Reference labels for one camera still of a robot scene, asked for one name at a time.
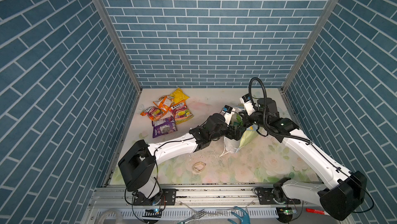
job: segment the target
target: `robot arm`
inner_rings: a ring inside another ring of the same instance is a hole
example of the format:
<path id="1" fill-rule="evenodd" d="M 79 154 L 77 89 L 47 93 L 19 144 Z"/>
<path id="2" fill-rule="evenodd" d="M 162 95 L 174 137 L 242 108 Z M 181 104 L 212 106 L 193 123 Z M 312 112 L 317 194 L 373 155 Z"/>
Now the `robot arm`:
<path id="1" fill-rule="evenodd" d="M 247 95 L 241 102 L 245 111 L 239 112 L 243 118 L 243 126 L 229 126 L 232 112 L 235 109 L 225 106 L 222 114 L 215 113 L 208 117 L 203 126 L 191 129 L 185 135 L 166 142 L 146 144 L 137 141 L 118 162 L 124 182 L 129 192 L 139 191 L 148 200 L 156 203 L 162 191 L 156 179 L 151 177 L 154 166 L 184 153 L 193 153 L 210 145 L 211 141 L 225 136 L 229 139 L 241 139 L 247 127 L 253 123 L 263 127 L 263 108 L 269 114 L 267 128 L 273 133 L 289 137 L 274 137 L 301 157 L 321 178 L 322 184 L 296 182 L 283 178 L 274 184 L 274 197 L 278 202 L 288 199 L 301 199 L 322 206 L 332 217 L 345 219 L 363 201 L 366 177 L 359 171 L 352 173 L 349 169 L 336 162 L 314 143 L 301 141 L 293 137 L 308 137 L 288 118 L 280 118 L 275 101 L 267 98 L 266 106 L 255 111 Z"/>

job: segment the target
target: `purple snack bag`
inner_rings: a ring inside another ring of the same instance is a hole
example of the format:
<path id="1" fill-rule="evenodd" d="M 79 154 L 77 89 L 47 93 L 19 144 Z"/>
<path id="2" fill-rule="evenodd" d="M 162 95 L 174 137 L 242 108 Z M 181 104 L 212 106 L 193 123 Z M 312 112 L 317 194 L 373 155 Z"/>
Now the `purple snack bag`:
<path id="1" fill-rule="evenodd" d="M 152 122 L 153 138 L 176 131 L 174 117 L 166 117 L 164 119 Z"/>

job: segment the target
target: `candy bag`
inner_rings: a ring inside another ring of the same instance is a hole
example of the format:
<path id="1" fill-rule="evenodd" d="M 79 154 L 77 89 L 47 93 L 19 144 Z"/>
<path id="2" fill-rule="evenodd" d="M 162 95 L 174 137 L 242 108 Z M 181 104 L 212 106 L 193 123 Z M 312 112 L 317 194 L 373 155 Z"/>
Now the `candy bag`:
<path id="1" fill-rule="evenodd" d="M 176 131 L 174 117 L 166 117 L 164 119 L 152 122 L 153 138 Z"/>
<path id="2" fill-rule="evenodd" d="M 145 109 L 142 113 L 141 116 L 148 116 L 152 121 L 157 121 L 158 119 L 162 118 L 167 112 L 162 111 L 159 108 L 156 108 L 155 106 L 148 107 Z"/>
<path id="3" fill-rule="evenodd" d="M 189 97 L 186 96 L 183 91 L 181 90 L 181 88 L 178 87 L 178 89 L 176 89 L 173 93 L 170 94 L 171 97 L 174 97 L 174 102 L 180 102 L 182 100 L 186 100 Z"/>
<path id="4" fill-rule="evenodd" d="M 186 122 L 194 116 L 187 108 L 185 100 L 182 100 L 179 103 L 172 105 L 170 111 L 175 117 L 176 124 Z"/>
<path id="5" fill-rule="evenodd" d="M 153 102 L 157 107 L 159 107 L 165 113 L 168 112 L 171 105 L 173 104 L 173 97 L 171 96 L 162 96 L 158 99 L 159 101 Z"/>

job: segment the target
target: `white plastic bag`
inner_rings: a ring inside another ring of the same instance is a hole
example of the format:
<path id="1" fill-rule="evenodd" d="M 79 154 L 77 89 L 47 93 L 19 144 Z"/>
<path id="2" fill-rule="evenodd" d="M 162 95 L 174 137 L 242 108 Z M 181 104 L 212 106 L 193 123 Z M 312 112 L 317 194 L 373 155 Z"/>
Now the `white plastic bag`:
<path id="1" fill-rule="evenodd" d="M 244 110 L 243 108 L 239 106 L 235 106 L 234 109 L 236 112 L 240 112 Z M 237 114 L 234 113 L 229 125 L 230 126 L 237 126 L 238 124 L 241 124 L 241 117 Z M 241 147 L 245 146 L 246 144 L 250 143 L 257 135 L 258 133 L 256 132 L 256 129 L 258 128 L 257 125 L 252 125 L 246 129 L 244 132 L 243 136 L 241 137 L 240 140 L 236 141 L 235 139 L 229 139 L 224 137 L 224 143 L 225 143 L 225 150 L 222 153 L 222 155 L 226 153 L 236 153 L 240 150 Z"/>

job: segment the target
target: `blue rubber glove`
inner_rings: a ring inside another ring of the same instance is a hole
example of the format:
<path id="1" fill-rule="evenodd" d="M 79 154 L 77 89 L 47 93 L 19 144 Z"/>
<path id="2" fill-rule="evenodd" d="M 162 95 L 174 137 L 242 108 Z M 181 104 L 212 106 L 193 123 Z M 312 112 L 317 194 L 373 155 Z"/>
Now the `blue rubber glove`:
<path id="1" fill-rule="evenodd" d="M 241 224 L 251 224 L 248 213 L 242 208 L 239 208 L 239 207 L 235 207 L 235 208 L 240 210 L 241 212 L 243 212 L 243 216 L 241 217 L 238 214 L 236 214 L 235 212 L 231 212 L 231 214 L 234 215 L 235 217 L 237 217 L 241 221 Z M 233 220 L 228 219 L 228 221 L 230 221 L 232 224 L 237 224 Z"/>

